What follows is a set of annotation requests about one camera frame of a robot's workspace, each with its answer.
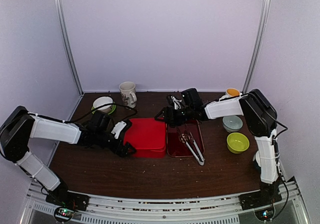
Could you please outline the red chocolate tray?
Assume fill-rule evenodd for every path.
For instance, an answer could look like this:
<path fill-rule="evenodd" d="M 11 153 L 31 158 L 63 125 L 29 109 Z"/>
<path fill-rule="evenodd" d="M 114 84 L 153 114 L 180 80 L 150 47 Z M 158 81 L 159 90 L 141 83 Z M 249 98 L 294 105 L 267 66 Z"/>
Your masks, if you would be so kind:
<path fill-rule="evenodd" d="M 200 124 L 197 120 L 189 120 L 178 127 L 167 126 L 166 130 L 166 150 L 167 154 L 173 158 L 194 157 L 199 152 L 203 155 L 205 152 L 203 138 L 200 130 Z"/>

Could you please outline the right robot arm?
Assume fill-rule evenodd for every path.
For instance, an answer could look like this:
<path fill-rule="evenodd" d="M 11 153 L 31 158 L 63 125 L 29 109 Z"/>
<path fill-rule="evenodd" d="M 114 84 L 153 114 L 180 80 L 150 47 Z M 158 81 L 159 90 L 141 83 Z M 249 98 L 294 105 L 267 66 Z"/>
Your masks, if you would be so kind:
<path fill-rule="evenodd" d="M 253 89 L 247 94 L 207 103 L 203 103 L 195 88 L 183 91 L 181 96 L 183 104 L 175 96 L 167 96 L 169 105 L 156 114 L 155 120 L 174 128 L 189 120 L 244 116 L 247 128 L 257 143 L 261 182 L 273 184 L 278 179 L 277 112 L 260 90 Z"/>

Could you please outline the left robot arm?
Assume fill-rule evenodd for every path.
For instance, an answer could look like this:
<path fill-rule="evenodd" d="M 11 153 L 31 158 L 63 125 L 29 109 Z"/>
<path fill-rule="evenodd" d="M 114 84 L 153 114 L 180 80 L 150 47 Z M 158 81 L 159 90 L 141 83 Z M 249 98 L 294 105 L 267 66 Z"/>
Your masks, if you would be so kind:
<path fill-rule="evenodd" d="M 37 144 L 67 143 L 90 147 L 107 148 L 119 157 L 136 153 L 136 148 L 125 141 L 126 132 L 132 127 L 129 119 L 113 123 L 110 115 L 95 110 L 92 117 L 80 124 L 77 120 L 54 119 L 27 111 L 18 106 L 0 128 L 0 146 L 3 157 L 20 167 L 40 183 L 61 206 L 72 202 L 65 182 L 33 151 Z"/>

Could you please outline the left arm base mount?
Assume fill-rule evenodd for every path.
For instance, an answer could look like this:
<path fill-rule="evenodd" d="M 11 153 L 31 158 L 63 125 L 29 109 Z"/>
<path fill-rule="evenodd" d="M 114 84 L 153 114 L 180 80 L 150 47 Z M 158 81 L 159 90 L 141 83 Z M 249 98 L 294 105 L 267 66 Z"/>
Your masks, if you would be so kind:
<path fill-rule="evenodd" d="M 57 206 L 65 207 L 70 210 L 77 211 L 86 211 L 87 206 L 89 204 L 90 197 L 87 195 L 76 194 L 76 193 L 67 193 L 67 197 L 65 199 L 59 200 L 57 197 L 48 194 L 45 201 L 47 203 L 51 203 Z"/>

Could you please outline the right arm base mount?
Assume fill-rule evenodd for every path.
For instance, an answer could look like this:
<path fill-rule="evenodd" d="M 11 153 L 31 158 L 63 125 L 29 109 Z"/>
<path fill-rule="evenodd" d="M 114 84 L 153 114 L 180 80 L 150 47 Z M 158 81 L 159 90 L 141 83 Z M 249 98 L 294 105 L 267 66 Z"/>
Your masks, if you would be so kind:
<path fill-rule="evenodd" d="M 270 206 L 282 200 L 282 196 L 280 194 L 276 194 L 273 197 L 263 197 L 261 191 L 242 194 L 238 198 L 243 211 Z"/>

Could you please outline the metal serving tongs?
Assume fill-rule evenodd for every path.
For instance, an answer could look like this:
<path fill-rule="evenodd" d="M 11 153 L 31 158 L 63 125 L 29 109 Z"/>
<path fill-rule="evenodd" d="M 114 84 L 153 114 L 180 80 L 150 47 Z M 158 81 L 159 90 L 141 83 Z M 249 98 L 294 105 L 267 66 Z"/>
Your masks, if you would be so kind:
<path fill-rule="evenodd" d="M 202 152 L 200 151 L 197 142 L 192 134 L 192 132 L 188 129 L 188 127 L 185 125 L 184 130 L 180 127 L 176 127 L 176 131 L 178 136 L 182 133 L 188 134 L 189 135 L 189 142 L 183 143 L 189 151 L 192 153 L 196 161 L 198 162 L 199 165 L 203 166 L 205 164 L 205 159 L 203 157 Z"/>

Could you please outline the red tin box base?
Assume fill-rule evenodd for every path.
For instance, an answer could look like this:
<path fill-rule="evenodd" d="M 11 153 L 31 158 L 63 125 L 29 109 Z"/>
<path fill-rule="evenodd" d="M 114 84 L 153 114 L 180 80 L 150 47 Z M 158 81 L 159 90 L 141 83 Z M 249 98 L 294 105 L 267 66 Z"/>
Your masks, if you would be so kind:
<path fill-rule="evenodd" d="M 162 149 L 137 149 L 133 156 L 135 158 L 163 158 L 166 150 L 166 147 Z"/>

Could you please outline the red tin lid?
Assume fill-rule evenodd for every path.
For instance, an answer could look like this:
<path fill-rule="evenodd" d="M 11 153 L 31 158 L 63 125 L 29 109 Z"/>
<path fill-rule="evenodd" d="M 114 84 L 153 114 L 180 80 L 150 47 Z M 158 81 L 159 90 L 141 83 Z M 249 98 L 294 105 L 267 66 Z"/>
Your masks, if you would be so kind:
<path fill-rule="evenodd" d="M 163 149 L 166 146 L 166 124 L 154 118 L 132 118 L 132 126 L 125 132 L 124 142 L 137 151 Z"/>

